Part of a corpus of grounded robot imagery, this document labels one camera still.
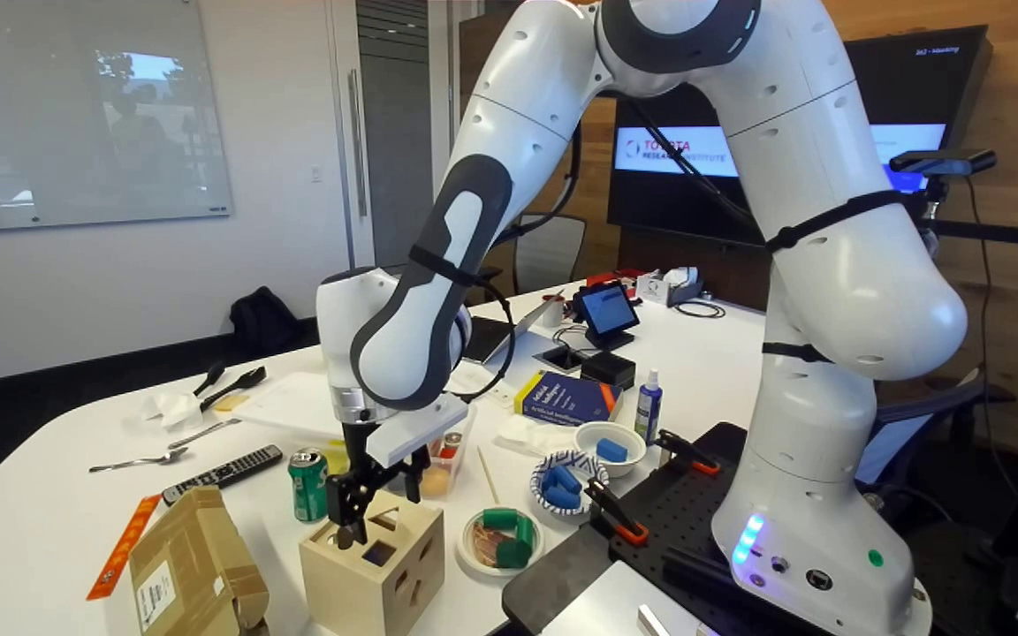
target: white table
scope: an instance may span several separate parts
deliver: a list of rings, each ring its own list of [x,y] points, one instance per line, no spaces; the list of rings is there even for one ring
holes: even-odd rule
[[[515,298],[513,308],[525,312],[537,298],[539,292]],[[635,362],[638,380],[648,380],[650,368],[658,373],[663,385],[661,429],[696,440],[716,422],[748,422],[760,381],[760,315],[727,308],[723,317],[708,323],[643,304],[638,323],[635,340],[623,345],[618,357]],[[277,390],[278,380],[301,375],[313,375],[319,391],[327,391],[313,345],[242,368],[259,364],[267,368],[267,381],[252,396],[253,402],[266,390]],[[479,380],[488,375],[476,364],[457,373],[457,385],[472,390]],[[0,462],[0,634],[133,634],[127,573],[112,596],[86,601],[86,595],[141,495],[267,441],[293,451],[305,441],[340,434],[332,414],[313,414],[313,429],[241,422],[194,441],[194,457],[176,467],[89,474],[90,462],[153,457],[164,451],[168,440],[186,434],[189,429],[164,430],[143,414],[153,396],[189,390],[194,381],[199,380],[185,380],[70,410]],[[496,390],[472,402],[462,469],[447,500],[426,500],[426,506],[445,510],[445,542],[459,537],[466,516],[491,506],[476,449],[485,449],[500,506],[525,506],[525,482],[537,461],[496,447],[496,429],[506,417],[508,390]],[[615,422],[631,422],[631,391],[623,396]],[[234,483],[224,500],[267,582],[272,634],[325,634],[307,617],[305,605],[295,543],[312,528],[293,519],[285,467]],[[574,522],[539,522],[546,542],[577,532]],[[488,634],[500,623],[500,587],[470,579],[447,552],[445,587],[412,634]]]

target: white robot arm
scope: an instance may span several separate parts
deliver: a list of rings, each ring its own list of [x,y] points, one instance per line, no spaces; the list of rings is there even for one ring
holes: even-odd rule
[[[931,634],[907,547],[850,469],[874,381],[945,364],[965,308],[890,195],[819,0],[521,4],[472,85],[412,257],[350,342],[354,380],[392,410],[433,402],[462,287],[546,181],[585,104],[682,82],[714,104],[774,257],[760,396],[711,522],[723,564],[741,590],[826,634]]]

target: sticker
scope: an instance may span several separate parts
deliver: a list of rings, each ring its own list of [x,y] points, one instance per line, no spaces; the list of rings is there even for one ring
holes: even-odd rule
[[[168,564],[158,569],[133,590],[141,634],[176,601],[176,582],[168,579]]]

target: cardboard box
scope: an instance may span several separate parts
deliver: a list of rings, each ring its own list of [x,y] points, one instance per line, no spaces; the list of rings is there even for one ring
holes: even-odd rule
[[[235,636],[266,629],[267,590],[219,489],[189,489],[129,552],[143,636]]]
[[[445,575],[443,510],[374,491],[367,543],[337,547],[337,522],[301,542],[305,596],[340,636],[411,634]]]

